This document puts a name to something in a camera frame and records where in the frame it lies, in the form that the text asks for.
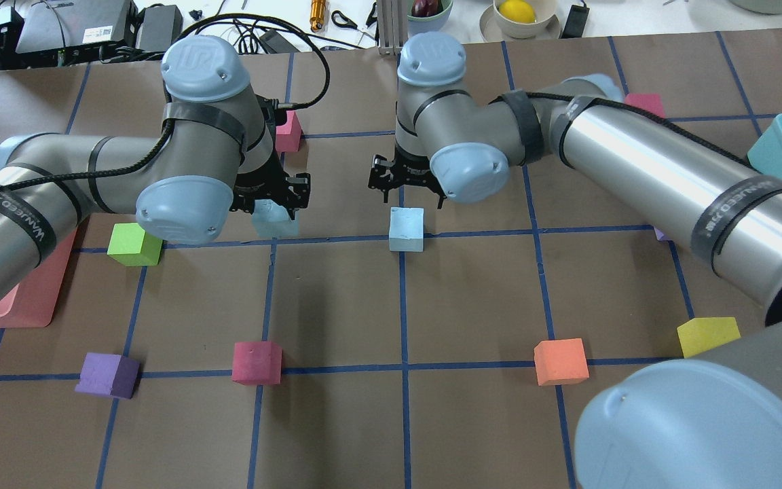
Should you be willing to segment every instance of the orange cube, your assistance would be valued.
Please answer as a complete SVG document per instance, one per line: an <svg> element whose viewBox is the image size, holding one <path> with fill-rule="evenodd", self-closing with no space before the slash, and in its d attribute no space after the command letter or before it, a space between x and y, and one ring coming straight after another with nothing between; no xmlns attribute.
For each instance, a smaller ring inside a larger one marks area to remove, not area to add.
<svg viewBox="0 0 782 489"><path fill-rule="evenodd" d="M590 378L581 338L542 341L533 349L533 353L536 380L540 386L578 384Z"/></svg>

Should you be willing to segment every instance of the plate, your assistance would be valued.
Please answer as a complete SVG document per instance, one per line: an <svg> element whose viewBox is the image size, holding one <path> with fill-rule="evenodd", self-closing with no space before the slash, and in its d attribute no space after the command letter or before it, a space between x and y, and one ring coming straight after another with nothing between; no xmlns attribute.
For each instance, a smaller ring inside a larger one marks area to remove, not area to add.
<svg viewBox="0 0 782 489"><path fill-rule="evenodd" d="M481 37L487 43L499 43L499 41L521 41L523 39L517 39L515 37L506 36L500 31L500 26L497 22L494 22L494 7L491 5L487 7L481 14L479 19L479 29L481 31ZM559 20L557 16L551 16L548 25L545 26L545 31L541 31L530 39L558 39L561 34L561 28L559 28Z"/></svg>

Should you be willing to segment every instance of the lemon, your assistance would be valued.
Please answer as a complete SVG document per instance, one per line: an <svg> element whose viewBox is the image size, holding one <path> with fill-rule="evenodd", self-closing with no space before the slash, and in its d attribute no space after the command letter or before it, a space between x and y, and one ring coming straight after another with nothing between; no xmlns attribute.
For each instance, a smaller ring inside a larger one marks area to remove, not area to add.
<svg viewBox="0 0 782 489"><path fill-rule="evenodd" d="M506 0L500 5L500 15L512 22L521 22L521 24L536 22L536 12L524 0Z"/></svg>

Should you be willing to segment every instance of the blue grid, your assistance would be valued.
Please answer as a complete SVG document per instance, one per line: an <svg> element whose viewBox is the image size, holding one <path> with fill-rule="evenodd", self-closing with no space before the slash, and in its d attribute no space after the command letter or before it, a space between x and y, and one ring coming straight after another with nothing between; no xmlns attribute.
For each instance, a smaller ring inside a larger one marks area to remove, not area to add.
<svg viewBox="0 0 782 489"><path fill-rule="evenodd" d="M723 40L720 32L715 33L720 41L720 47L726 58L726 62L732 71L732 77L735 80L736 86L741 93L741 97L744 100L745 107L747 108L747 115L726 115L726 117L677 117L670 118L673 122L691 122L691 121L723 121L723 120L751 120L754 128L758 134L761 134L760 127L758 127L758 120L761 118L775 117L776 114L754 114L747 99L747 94L744 92L741 80L738 77L735 67L730 58L729 52L726 49L725 41ZM614 45L614 40L608 37L608 43L611 47L612 58L618 71L618 77L621 81L621 86L625 93L628 93L627 80L624 75L620 56ZM506 43L500 44L502 46L503 59L506 65L506 75L508 76L508 82L510 89L515 89L515 82L513 81L512 65L508 56L508 50L506 49ZM286 80L286 101L291 97L291 80L292 72L294 68L295 57L289 56L288 60L288 79ZM75 99L75 105L69 118L69 123L66 128L66 132L71 130L71 126L74 124L75 117L77 117L77 110L80 105L83 92L87 84L87 80L90 75L90 66L88 65L83 75L83 81L81 82L80 90ZM341 133L328 133L328 134L314 134L305 135L305 139L329 139L330 137L374 137L385 136L394 134L393 130L378 130L378 131L363 131L363 132L341 132ZM553 332L553 320L551 318L550 297L548 294L547 279L541 257L541 244L540 235L553 234L553 233L575 233L575 232L641 232L650 231L652 226L649 225L626 225L626 226L586 226L586 227L565 227L565 228L540 228L536 219L536 213L533 206L532 189L530 188L529 177L527 175L527 168L524 171L524 186L525 186L525 198L527 198L527 207L530 216L531 228L522 230L500 230L489 232L443 232L436 234L426 234L427 239L437 238L468 238L468 236L516 236L531 234L534 239L534 248L537 259L538 274L540 278L541 297L544 304L546 314L546 325L549 338L555 338L555 332ZM404 205L403 189L400 191L399 205ZM189 248L211 248L211 247L258 247L259 245L267 245L270 247L270 265L267 271L267 291L265 297L265 310L264 310L264 322L263 322L263 340L269 337L269 324L271 314L271 298L273 291L274 281L274 267L276 267L276 250L280 245L306 245L316 244L317 242L360 242L360 241L379 241L388 239L387 235L366 235L366 236L333 236L332 238L291 238L291 239L272 239L272 240L255 240L248 242L212 242L211 244L199 245L185 245L185 244L166 244L165 248L168 249L189 249ZM689 316L693 316L692 303L689 297L689 292L686 288L686 281L683 275L682 266L680 260L677 257L677 248L673 242L669 242L669 248L673 263L677 272L677 279L679 279L679 287L682 290L682 295L686 305L686 310ZM74 253L106 253L106 248L83 248L77 249ZM404 474L405 485L407 489L412 487L412 473L411 473L411 434L409 429L409 371L435 371L436 369L504 369L504 368L533 368L533 362L531 361L486 361L486 362L440 362L440 363L422 363L422 364L410 364L409 362L409 341L407 341L407 306L406 306L406 256L404 253L400 253L399 257L399 279L400 279L400 297L401 297L401 362L400 364L385 364L385 365L336 365L336 366L322 366L322 367L289 367L284 368L282 373L284 375L323 375L323 374L343 374L344 372L401 372L403 376L403 439L404 439ZM124 355L128 355L130 352L131 340L134 334L134 325L136 324L137 313L140 308L141 297L143 294L143 285L146 279L147 269L143 267L136 290L136 296L134 296L134 305L132 315L130 318L130 324L128 325L127 338L124 344ZM5 330L0 330L0 344L2 343ZM649 365L657 362L665 361L670 358L624 358L624 359L589 359L587 364L592 366L605 366L605 365ZM206 369L206 371L164 371L164 372L141 372L140 378L214 378L214 377L227 377L231 375L230 369ZM9 381L37 381L37 380L78 380L79 374L19 374L19 375L0 375L0 382ZM563 399L562 386L555 387L555 394L558 405L559 424L561 424L561 435L563 442L563 449L565 454L565 463L567 463L567 476L570 489L576 487L574 466L572 461L571 443L569 443L568 426L567 426L567 414L565 413L565 402ZM261 399L263 398L263 388L257 387L255 393L255 414L253 420L253 436L252 446L250 450L250 459L248 464L248 481L247 486L253 487L255 485L255 463L257 463L258 455L258 436L259 428L261 424ZM105 434L105 444L103 445L102 457L99 461L99 468L96 477L96 488L101 487L103 484L103 477L105 476L105 467L107 463L107 455L109 452L109 444L113 436L113 429L115 420L117 420L117 407L118 401L115 399L111 403L111 413L109 414L108 426Z"/></svg>

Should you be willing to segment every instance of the scissors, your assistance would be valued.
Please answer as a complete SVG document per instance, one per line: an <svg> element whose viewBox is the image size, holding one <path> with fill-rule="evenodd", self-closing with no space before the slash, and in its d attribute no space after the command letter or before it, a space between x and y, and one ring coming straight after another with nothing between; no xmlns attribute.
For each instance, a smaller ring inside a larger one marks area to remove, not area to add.
<svg viewBox="0 0 782 489"><path fill-rule="evenodd" d="M334 22L334 25L339 27L340 29L351 29L353 31L360 31L360 38L357 41L358 46L360 46L360 42L364 39L364 35L375 39L372 32L369 31L369 28L378 22L379 18L376 16L376 2L373 2L373 9L370 10L369 15L367 15L367 21L365 22L365 25L363 28L358 27L358 25L354 22L354 20L348 18L344 13L340 12L339 10L334 10L334 12L331 12L331 22Z"/></svg>

